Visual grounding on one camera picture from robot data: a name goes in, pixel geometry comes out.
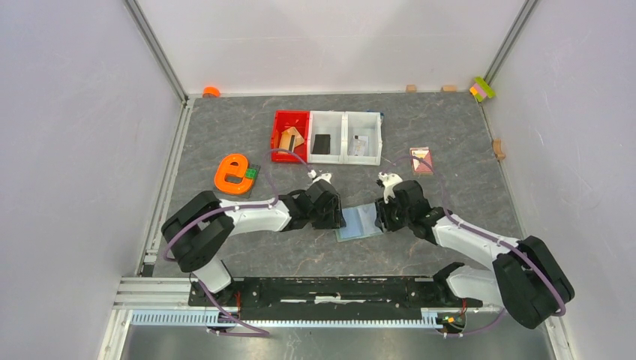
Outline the gold credit card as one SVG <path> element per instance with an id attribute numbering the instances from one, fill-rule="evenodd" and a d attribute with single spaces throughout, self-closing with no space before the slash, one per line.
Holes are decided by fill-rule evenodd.
<path id="1" fill-rule="evenodd" d="M 288 127 L 287 129 L 292 129 L 293 131 L 295 131 L 295 134 L 296 134 L 295 148 L 301 146 L 305 142 L 305 138 L 302 136 L 302 134 L 295 127 Z"/>
<path id="2" fill-rule="evenodd" d="M 280 141 L 278 144 L 279 149 L 284 149 L 292 152 L 296 147 L 296 132 L 292 129 L 287 129 L 280 134 Z"/>

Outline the silver credit card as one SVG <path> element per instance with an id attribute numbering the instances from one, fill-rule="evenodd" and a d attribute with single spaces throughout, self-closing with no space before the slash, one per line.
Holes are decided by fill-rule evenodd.
<path id="1" fill-rule="evenodd" d="M 349 141 L 348 155 L 354 157 L 367 156 L 369 136 L 354 135 Z"/>

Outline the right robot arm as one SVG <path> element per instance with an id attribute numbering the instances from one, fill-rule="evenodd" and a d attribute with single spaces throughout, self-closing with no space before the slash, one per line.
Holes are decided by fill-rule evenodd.
<path id="1" fill-rule="evenodd" d="M 418 239 L 452 249 L 481 264 L 480 269 L 454 262 L 438 271 L 433 297 L 443 306 L 476 299 L 505 310 L 517 323 L 534 329 L 549 317 L 561 317 L 575 289 L 538 237 L 497 235 L 433 207 L 415 180 L 381 173 L 383 195 L 375 202 L 376 226 L 383 232 L 408 228 Z"/>

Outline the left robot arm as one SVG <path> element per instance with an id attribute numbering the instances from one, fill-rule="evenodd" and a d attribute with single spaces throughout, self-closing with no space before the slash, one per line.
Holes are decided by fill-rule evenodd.
<path id="1" fill-rule="evenodd" d="M 228 305 L 236 286 L 218 256 L 231 236 L 245 233 L 289 232 L 310 225 L 315 230 L 345 227 L 341 198 L 330 181 L 319 178 L 305 190 L 269 200 L 233 202 L 211 190 L 197 194 L 160 228 L 166 241 L 165 260 L 193 274 L 207 288 L 216 305 Z"/>

